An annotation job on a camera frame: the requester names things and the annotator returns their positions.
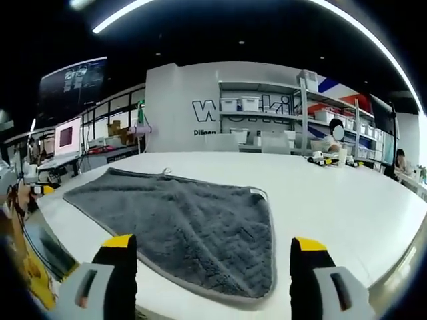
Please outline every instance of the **table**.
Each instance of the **table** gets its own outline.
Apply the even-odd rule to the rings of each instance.
[[[119,161],[138,154],[138,146],[123,147],[103,153],[86,154],[81,160],[81,172],[90,171],[100,166]]]
[[[172,175],[251,185],[268,195],[278,270],[272,295],[252,309],[239,309],[182,289],[138,262],[137,304],[172,319],[290,319],[290,243],[295,236],[323,243],[336,265],[369,287],[401,258],[427,212],[427,203],[413,192],[365,167],[318,167],[291,155],[146,153],[84,173],[38,200],[46,221],[78,261],[91,261],[111,236],[62,196],[107,167],[144,173],[168,167]]]
[[[427,195],[427,186],[423,185],[421,182],[415,180],[414,178],[410,177],[409,175],[406,175],[405,173],[395,170],[394,174],[399,178],[399,180],[405,181],[409,185],[413,186],[416,190],[416,194],[424,198],[425,195]]]

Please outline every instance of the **ceiling light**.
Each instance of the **ceiling light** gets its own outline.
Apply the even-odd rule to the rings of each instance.
[[[396,58],[393,57],[391,52],[389,52],[389,50],[387,50],[387,48],[382,44],[382,42],[377,37],[375,37],[375,35],[371,31],[367,30],[367,28],[365,28],[365,26],[363,26],[363,24],[361,24],[359,21],[357,21],[351,15],[349,15],[348,13],[339,9],[338,7],[335,7],[333,4],[327,2],[326,0],[308,0],[308,1],[316,3],[320,6],[322,6],[323,8],[335,13],[336,15],[340,16],[341,18],[346,20],[348,23],[353,25],[353,27],[357,28],[365,36],[367,36],[369,38],[369,40],[371,40],[377,46],[377,48],[379,48],[379,50],[381,50],[381,52],[383,52],[383,54],[392,63],[394,68],[397,70],[399,75],[402,77],[403,81],[405,82],[406,86],[408,87],[409,91],[411,92],[411,94],[412,94],[412,96],[413,96],[413,98],[414,98],[414,100],[418,106],[418,112],[420,114],[424,113],[423,109],[422,109],[421,101],[418,98],[417,93],[415,92],[415,88],[412,86],[411,82],[409,81],[408,76],[405,74],[405,71],[399,65]]]
[[[94,33],[100,33],[103,31],[106,27],[111,25],[113,22],[117,21],[124,15],[127,15],[129,12],[141,7],[142,5],[146,5],[149,2],[152,2],[153,0],[135,0],[133,3],[130,3],[124,8],[121,8],[116,13],[113,13],[110,15],[106,20],[102,21],[99,25],[97,25],[92,32]]]

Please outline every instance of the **monitor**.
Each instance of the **monitor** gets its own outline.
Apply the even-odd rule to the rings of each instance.
[[[375,127],[395,136],[393,109],[379,98],[369,95],[372,112],[374,114]]]
[[[80,154],[81,117],[62,123],[55,128],[55,156]]]
[[[100,100],[107,57],[68,65],[41,78],[39,108],[48,114],[80,113]]]

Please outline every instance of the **white chair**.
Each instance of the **white chair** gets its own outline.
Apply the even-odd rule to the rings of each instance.
[[[290,155],[288,136],[284,132],[261,132],[261,152]]]
[[[232,133],[205,135],[206,151],[239,152],[239,144]]]

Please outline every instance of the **gray towel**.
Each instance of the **gray towel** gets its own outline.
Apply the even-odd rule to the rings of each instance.
[[[253,303],[274,287],[272,221],[260,190],[109,168],[64,199],[195,293]]]

